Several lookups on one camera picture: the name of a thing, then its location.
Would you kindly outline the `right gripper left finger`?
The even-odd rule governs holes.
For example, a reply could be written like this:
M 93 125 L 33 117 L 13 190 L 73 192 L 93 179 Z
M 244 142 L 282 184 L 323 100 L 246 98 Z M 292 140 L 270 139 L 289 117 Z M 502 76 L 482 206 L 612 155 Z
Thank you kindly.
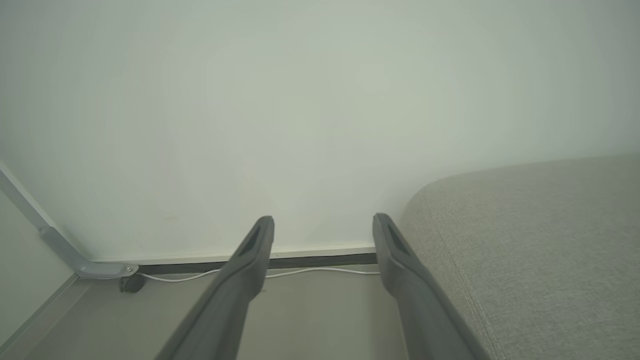
M 260 217 L 157 355 L 158 360 L 235 360 L 249 304 L 263 289 L 275 222 Z

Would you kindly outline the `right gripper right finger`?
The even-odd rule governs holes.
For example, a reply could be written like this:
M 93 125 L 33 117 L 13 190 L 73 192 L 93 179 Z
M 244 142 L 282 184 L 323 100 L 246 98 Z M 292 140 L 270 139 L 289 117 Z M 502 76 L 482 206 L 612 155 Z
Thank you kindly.
M 372 220 L 375 256 L 385 289 L 397 302 L 409 360 L 490 357 L 388 214 Z

